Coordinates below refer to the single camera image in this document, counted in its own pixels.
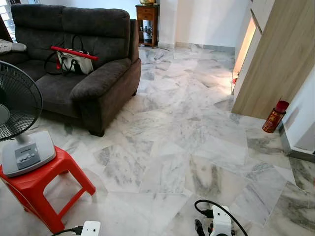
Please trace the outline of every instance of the plastic stool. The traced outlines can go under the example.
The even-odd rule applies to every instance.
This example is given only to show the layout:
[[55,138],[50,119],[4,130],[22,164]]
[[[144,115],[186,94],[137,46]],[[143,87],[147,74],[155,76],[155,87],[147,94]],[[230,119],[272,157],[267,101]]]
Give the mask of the plastic stool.
[[[64,229],[61,221],[62,217],[85,191],[91,195],[95,192],[94,185],[72,157],[59,147],[55,146],[55,150],[56,157],[52,161],[21,176],[7,178],[3,174],[2,165],[0,166],[0,178],[23,205],[24,210],[35,214],[53,233]],[[63,207],[60,213],[57,214],[45,198],[44,189],[57,175],[67,173],[68,171],[81,184],[82,188]]]

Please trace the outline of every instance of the red container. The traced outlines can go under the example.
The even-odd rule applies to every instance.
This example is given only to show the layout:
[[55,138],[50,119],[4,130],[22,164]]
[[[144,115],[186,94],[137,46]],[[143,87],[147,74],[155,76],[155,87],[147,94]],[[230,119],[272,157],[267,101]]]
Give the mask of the red container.
[[289,106],[289,103],[286,101],[279,101],[276,107],[272,110],[268,116],[266,122],[264,123],[262,129],[267,133],[273,133],[280,121],[286,114],[286,109]]

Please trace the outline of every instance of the gray sofa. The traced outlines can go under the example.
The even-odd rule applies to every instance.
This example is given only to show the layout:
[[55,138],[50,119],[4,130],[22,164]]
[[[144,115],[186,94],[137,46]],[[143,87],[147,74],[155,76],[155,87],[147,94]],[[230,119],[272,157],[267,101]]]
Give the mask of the gray sofa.
[[[122,106],[136,94],[141,72],[138,26],[126,11],[64,6],[12,5],[16,39],[26,53],[9,53],[0,60],[16,65],[37,84],[43,109],[81,119],[91,134],[102,136]],[[71,48],[79,35],[86,51],[98,56],[89,75],[50,75],[44,61],[51,46]],[[80,49],[75,40],[74,49]],[[47,71],[56,70],[56,58]]]

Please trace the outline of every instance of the power cord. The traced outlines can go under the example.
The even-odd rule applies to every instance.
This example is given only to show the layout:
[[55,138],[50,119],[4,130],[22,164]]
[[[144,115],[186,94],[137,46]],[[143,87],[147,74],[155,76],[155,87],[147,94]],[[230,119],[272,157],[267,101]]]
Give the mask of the power cord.
[[213,218],[213,212],[212,212],[212,210],[209,210],[209,209],[207,209],[207,210],[200,210],[200,209],[197,207],[197,204],[198,204],[198,203],[210,203],[210,204],[212,204],[212,205],[215,205],[215,206],[219,207],[219,208],[220,208],[221,210],[223,210],[226,214],[228,214],[229,217],[231,217],[231,219],[238,225],[238,227],[240,227],[240,229],[241,229],[241,231],[243,232],[243,234],[244,234],[245,236],[248,236],[247,233],[246,233],[246,231],[244,230],[244,228],[243,228],[243,227],[241,226],[241,224],[234,218],[234,216],[233,216],[230,212],[228,212],[226,209],[224,209],[223,207],[221,207],[219,204],[217,204],[217,203],[215,203],[215,202],[212,202],[212,201],[209,201],[209,200],[206,200],[206,199],[204,199],[204,200],[198,200],[197,202],[195,202],[195,208],[196,208],[196,210],[199,211],[201,214],[207,216],[208,218]]
[[76,226],[75,228],[72,228],[72,229],[61,230],[60,232],[55,233],[52,236],[60,235],[60,234],[63,234],[65,232],[75,232],[76,235],[81,235],[82,230],[83,230],[83,226],[80,225],[80,226]]

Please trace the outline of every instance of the red lid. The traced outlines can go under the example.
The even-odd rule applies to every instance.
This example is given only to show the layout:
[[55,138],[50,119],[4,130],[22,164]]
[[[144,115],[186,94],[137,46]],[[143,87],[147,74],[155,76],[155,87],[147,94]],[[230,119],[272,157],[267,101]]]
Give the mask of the red lid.
[[279,113],[284,113],[287,109],[287,107],[289,106],[289,103],[286,102],[286,101],[279,101],[276,105],[276,112],[279,112]]

